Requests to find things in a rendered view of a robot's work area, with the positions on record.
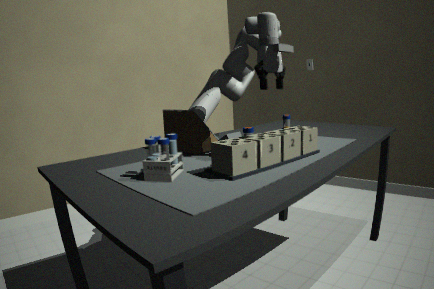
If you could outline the cream bucket adapter with holes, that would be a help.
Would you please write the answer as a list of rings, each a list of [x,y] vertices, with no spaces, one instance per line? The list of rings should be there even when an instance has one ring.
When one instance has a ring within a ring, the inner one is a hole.
[[[317,127],[294,126],[283,130],[301,131],[301,155],[317,150]]]
[[[263,134],[281,136],[281,161],[301,156],[301,131],[279,129]]]
[[[257,141],[232,138],[211,142],[212,171],[236,176],[257,170]]]
[[[281,136],[270,134],[253,134],[251,138],[239,139],[257,141],[257,168],[264,168],[281,162]]]

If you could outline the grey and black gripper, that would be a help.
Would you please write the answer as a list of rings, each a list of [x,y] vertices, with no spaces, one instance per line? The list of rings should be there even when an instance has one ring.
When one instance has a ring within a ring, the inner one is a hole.
[[[273,45],[261,45],[258,47],[257,63],[254,69],[260,79],[260,89],[268,89],[266,78],[268,73],[275,73],[277,77],[276,89],[283,89],[283,78],[286,68],[282,65],[281,52],[274,52]]]

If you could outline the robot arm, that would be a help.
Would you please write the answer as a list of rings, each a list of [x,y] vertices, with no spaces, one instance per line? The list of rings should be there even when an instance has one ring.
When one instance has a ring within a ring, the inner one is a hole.
[[[280,37],[280,23],[274,13],[263,12],[257,17],[247,17],[234,49],[223,63],[224,71],[216,69],[212,72],[189,110],[193,110],[206,123],[220,102],[221,94],[232,101],[238,101],[254,77],[254,69],[245,63],[249,56],[247,44],[257,51],[261,45],[273,45],[273,51],[294,52],[293,46],[278,44]]]

